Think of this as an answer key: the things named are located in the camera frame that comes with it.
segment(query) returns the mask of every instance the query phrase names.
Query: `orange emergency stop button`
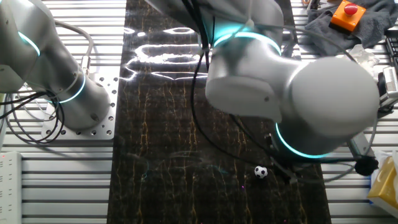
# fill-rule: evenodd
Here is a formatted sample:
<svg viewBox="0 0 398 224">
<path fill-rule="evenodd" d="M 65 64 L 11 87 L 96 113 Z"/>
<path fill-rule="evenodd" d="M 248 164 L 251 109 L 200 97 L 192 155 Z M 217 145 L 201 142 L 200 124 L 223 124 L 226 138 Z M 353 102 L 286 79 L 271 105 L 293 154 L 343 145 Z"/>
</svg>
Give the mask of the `orange emergency stop button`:
<svg viewBox="0 0 398 224">
<path fill-rule="evenodd" d="M 330 24 L 352 32 L 358 25 L 365 11 L 366 9 L 361 6 L 349 1 L 342 1 L 331 18 Z"/>
</svg>

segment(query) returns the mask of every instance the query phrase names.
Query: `black marble surface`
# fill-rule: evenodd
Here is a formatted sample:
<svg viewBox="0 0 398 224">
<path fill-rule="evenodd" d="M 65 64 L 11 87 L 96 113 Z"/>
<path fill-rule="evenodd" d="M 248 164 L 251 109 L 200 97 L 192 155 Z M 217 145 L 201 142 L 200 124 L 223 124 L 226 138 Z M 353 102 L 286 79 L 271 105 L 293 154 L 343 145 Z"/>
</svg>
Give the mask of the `black marble surface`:
<svg viewBox="0 0 398 224">
<path fill-rule="evenodd" d="M 279 4 L 292 24 L 290 3 Z M 196 34 L 144 0 L 127 1 L 108 223 L 331 223 L 323 184 L 285 185 L 273 170 L 258 179 L 253 166 L 218 152 L 198 132 L 189 100 L 196 43 Z M 200 72 L 195 108 L 205 132 L 228 152 L 269 165 L 207 103 Z M 245 122 L 264 141 L 267 122 Z M 319 166 L 303 174 L 322 177 Z"/>
</svg>

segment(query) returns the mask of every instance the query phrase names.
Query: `metal slotted table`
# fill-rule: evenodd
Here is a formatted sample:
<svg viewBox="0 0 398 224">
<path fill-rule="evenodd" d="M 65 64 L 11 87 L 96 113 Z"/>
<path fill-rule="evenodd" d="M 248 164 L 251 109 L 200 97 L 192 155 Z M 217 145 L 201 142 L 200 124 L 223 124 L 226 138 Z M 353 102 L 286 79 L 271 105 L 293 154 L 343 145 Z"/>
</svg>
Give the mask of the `metal slotted table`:
<svg viewBox="0 0 398 224">
<path fill-rule="evenodd" d="M 93 37 L 95 47 L 91 54 L 90 77 L 105 88 L 117 90 L 118 81 L 114 78 L 120 71 L 126 1 L 43 2 L 56 20 L 81 27 Z M 80 63 L 88 41 L 64 28 L 58 27 L 57 31 Z M 110 97 L 116 103 L 117 95 Z M 39 100 L 39 105 L 45 110 L 47 102 Z M 44 118 L 34 102 L 29 103 L 27 109 Z M 17 115 L 30 134 L 37 138 L 41 136 L 43 122 L 38 122 L 24 110 L 19 110 Z M 114 120 L 106 118 L 105 122 L 114 123 Z M 16 126 L 12 118 L 11 125 Z M 81 135 L 76 135 L 76 140 L 34 147 L 7 129 L 2 152 L 19 151 L 23 157 L 23 223 L 106 223 L 113 140 L 79 141 L 78 137 Z"/>
<path fill-rule="evenodd" d="M 115 85 L 113 77 L 119 75 L 123 48 L 124 16 L 126 1 L 45 1 L 54 18 L 76 25 L 89 32 L 95 41 L 91 56 L 91 75 L 99 81 Z M 301 0 L 292 0 L 295 24 L 299 28 L 307 23 L 307 12 Z M 57 28 L 67 49 L 80 62 L 87 41 L 84 37 Z M 298 33 L 303 61 L 310 62 L 319 55 L 311 50 L 311 43 Z M 383 41 L 371 51 L 380 59 L 376 70 L 388 66 L 389 57 Z M 40 101 L 45 109 L 47 102 Z M 37 116 L 44 116 L 35 103 L 27 108 Z M 31 134 L 41 135 L 41 122 L 25 111 L 17 112 L 23 126 Z M 398 146 L 398 114 L 393 113 L 379 122 L 374 140 L 375 151 L 391 152 Z M 371 130 L 366 130 L 369 138 Z M 22 214 L 23 223 L 89 223 L 104 224 L 108 212 L 109 183 L 113 153 L 112 141 L 62 141 L 49 146 L 32 147 L 7 130 L 3 151 L 19 151 L 22 154 Z M 332 156 L 349 157 L 349 149 L 340 147 Z M 324 178 L 346 169 L 346 166 L 322 165 Z M 341 180 L 326 184 L 332 223 L 396 223 L 381 209 L 366 200 L 369 180 L 352 173 Z"/>
</svg>

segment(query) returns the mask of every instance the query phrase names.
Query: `yellow box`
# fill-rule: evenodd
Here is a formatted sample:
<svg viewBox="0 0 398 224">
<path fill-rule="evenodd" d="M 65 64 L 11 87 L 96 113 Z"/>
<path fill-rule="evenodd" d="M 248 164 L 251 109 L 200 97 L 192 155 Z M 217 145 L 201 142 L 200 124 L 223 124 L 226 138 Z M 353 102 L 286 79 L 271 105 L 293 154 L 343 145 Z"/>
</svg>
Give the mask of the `yellow box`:
<svg viewBox="0 0 398 224">
<path fill-rule="evenodd" d="M 394 189 L 394 178 L 397 172 L 392 157 L 388 157 L 377 175 L 368 194 L 368 199 L 398 218 L 398 203 Z"/>
<path fill-rule="evenodd" d="M 357 6 L 358 11 L 352 16 L 349 16 L 345 13 L 344 10 L 344 8 L 348 4 L 352 3 L 349 1 L 341 2 L 340 6 L 337 8 L 336 12 L 331 18 L 330 23 L 352 32 L 354 31 L 355 27 L 358 25 L 359 20 L 362 18 L 363 14 L 366 12 L 366 9 L 361 6 Z"/>
</svg>

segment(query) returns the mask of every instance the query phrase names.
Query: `red button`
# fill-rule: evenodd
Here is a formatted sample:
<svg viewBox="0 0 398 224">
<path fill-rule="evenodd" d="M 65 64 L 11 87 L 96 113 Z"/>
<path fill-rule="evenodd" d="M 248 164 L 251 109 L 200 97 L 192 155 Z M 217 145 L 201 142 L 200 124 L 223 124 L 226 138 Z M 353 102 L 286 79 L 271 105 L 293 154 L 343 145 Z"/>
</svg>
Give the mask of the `red button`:
<svg viewBox="0 0 398 224">
<path fill-rule="evenodd" d="M 346 5 L 346 7 L 344 7 L 344 11 L 347 15 L 352 16 L 358 11 L 358 6 L 353 3 L 349 3 Z"/>
</svg>

